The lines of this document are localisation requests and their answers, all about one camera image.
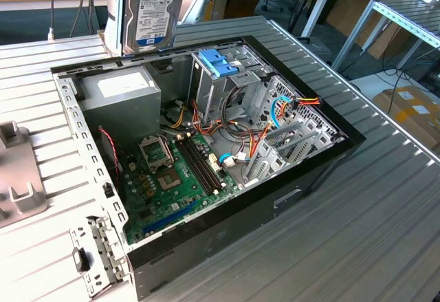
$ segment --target slotted metal surface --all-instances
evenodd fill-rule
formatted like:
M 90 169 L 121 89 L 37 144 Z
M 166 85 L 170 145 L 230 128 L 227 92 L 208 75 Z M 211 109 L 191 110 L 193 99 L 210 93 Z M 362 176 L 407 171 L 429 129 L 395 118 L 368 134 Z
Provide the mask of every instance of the slotted metal surface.
M 324 186 L 148 301 L 431 301 L 440 289 L 438 162 L 263 17 L 180 26 L 177 44 L 251 34 L 366 142 Z M 86 301 L 68 230 L 99 213 L 48 68 L 105 58 L 97 37 L 0 47 L 0 121 L 32 134 L 49 209 L 0 230 L 4 301 Z M 135 301 L 129 283 L 99 301 Z
M 431 46 L 440 46 L 439 6 L 422 0 L 376 0 L 373 8 Z

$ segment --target gray plastic part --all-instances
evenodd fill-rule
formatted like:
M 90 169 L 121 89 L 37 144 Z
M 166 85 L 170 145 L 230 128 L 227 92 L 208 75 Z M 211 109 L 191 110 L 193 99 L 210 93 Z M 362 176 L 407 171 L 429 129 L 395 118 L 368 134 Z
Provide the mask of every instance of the gray plastic part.
M 0 124 L 0 228 L 46 208 L 27 129 L 12 121 Z

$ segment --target hard drive label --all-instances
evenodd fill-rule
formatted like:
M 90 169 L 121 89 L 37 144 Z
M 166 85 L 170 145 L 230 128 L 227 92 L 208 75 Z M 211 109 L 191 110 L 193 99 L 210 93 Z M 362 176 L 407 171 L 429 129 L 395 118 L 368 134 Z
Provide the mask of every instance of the hard drive label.
M 173 0 L 140 0 L 136 41 L 140 45 L 159 43 L 166 36 Z

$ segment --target power cable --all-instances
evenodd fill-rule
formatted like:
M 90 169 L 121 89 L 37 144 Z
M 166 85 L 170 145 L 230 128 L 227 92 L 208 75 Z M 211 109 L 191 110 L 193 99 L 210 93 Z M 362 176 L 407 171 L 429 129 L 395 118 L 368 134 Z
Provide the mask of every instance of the power cable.
M 94 0 L 89 0 L 89 31 L 90 31 L 90 35 L 95 34 L 94 25 L 91 21 L 91 18 L 93 16 L 93 10 L 94 10 Z
M 47 33 L 47 40 L 51 41 L 54 38 L 54 0 L 50 0 L 50 27 L 49 32 Z
M 307 1 L 308 1 L 308 0 L 302 0 L 302 1 L 301 1 L 300 8 L 299 8 L 299 10 L 297 11 L 297 13 L 295 14 L 293 21 L 291 21 L 291 23 L 290 23 L 290 25 L 289 25 L 289 28 L 287 29 L 287 30 L 289 31 L 290 34 L 294 31 L 295 26 L 296 26 L 296 24 L 298 23 L 298 20 L 299 20 L 299 18 L 300 18 L 300 16 L 301 16 L 301 13 L 303 13 L 303 10 L 304 10 L 304 7 L 305 7 L 305 4 L 307 4 Z
M 77 22 L 78 22 L 78 18 L 79 18 L 80 13 L 81 13 L 81 9 L 83 8 L 83 2 L 84 2 L 84 0 L 80 0 L 80 5 L 78 6 L 78 11 L 77 11 L 77 13 L 76 13 L 76 17 L 75 17 L 74 25 L 71 27 L 71 31 L 70 31 L 70 35 L 69 35 L 69 37 L 72 37 L 72 34 L 74 33 L 74 30 L 75 30 L 76 24 L 77 24 Z

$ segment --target expansion slot bracket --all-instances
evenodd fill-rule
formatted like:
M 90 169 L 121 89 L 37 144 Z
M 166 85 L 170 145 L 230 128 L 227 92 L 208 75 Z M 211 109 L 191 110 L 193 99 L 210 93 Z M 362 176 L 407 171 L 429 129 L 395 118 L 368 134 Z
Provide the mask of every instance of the expansion slot bracket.
M 90 297 L 120 282 L 129 273 L 127 257 L 108 217 L 88 217 L 70 230 L 76 270 Z

